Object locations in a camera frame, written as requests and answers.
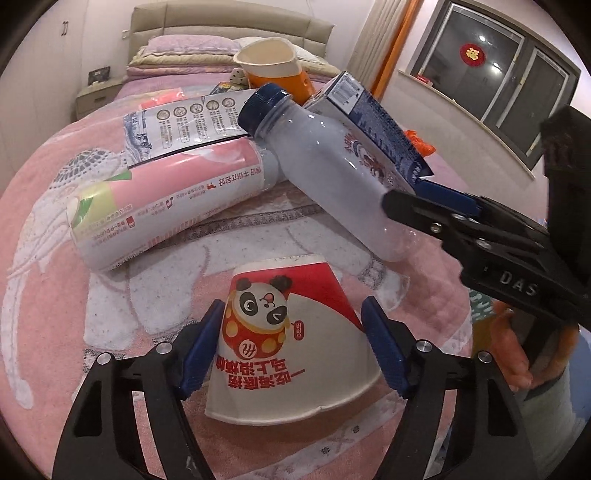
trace barcode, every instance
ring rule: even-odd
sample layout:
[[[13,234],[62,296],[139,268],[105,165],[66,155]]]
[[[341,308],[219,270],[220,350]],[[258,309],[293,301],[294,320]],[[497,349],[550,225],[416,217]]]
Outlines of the barcode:
[[[350,113],[362,92],[363,87],[353,77],[343,75],[341,80],[331,90],[330,97],[346,113]]]

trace human hand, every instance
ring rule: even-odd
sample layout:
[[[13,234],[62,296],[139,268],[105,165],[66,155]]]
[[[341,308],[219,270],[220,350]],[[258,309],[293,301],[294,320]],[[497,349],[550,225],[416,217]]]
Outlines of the human hand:
[[[506,303],[495,302],[496,317],[491,322],[490,353],[499,365],[505,381],[512,391],[520,388],[530,390],[559,377],[566,368],[569,358],[579,341],[578,325],[563,328],[558,348],[548,366],[537,374],[530,371],[530,362],[511,328],[513,310]]]

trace nightstand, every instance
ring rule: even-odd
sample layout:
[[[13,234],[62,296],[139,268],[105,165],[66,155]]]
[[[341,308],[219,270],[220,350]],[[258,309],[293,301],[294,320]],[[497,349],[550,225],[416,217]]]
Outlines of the nightstand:
[[[111,103],[122,86],[123,79],[111,79],[93,83],[82,89],[76,97],[76,118],[80,120],[107,103]]]

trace headboard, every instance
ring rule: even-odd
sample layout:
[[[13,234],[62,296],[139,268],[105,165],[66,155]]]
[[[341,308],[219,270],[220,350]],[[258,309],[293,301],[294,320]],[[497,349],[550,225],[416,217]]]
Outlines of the headboard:
[[[307,15],[237,0],[174,0],[139,5],[131,16],[129,60],[160,35],[284,37],[324,57],[334,25]]]

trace pillow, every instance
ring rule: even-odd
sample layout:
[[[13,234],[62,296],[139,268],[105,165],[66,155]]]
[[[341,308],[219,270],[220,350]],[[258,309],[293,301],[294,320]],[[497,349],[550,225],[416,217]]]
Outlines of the pillow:
[[[225,37],[215,35],[161,35],[150,39],[141,51],[145,55],[234,55],[241,47]]]
[[[234,43],[238,44],[238,46],[240,48],[244,48],[249,46],[251,43],[254,43],[258,40],[262,40],[264,37],[243,37],[243,38],[237,38],[236,40],[234,40]],[[309,51],[303,49],[302,47],[299,47],[298,45],[294,45],[295,47],[295,52],[297,54],[298,59],[300,60],[304,60],[304,61],[309,61],[310,63],[321,63],[321,64],[326,64],[326,60],[322,59],[320,57],[317,57],[316,55],[314,55],[313,53],[310,53]]]

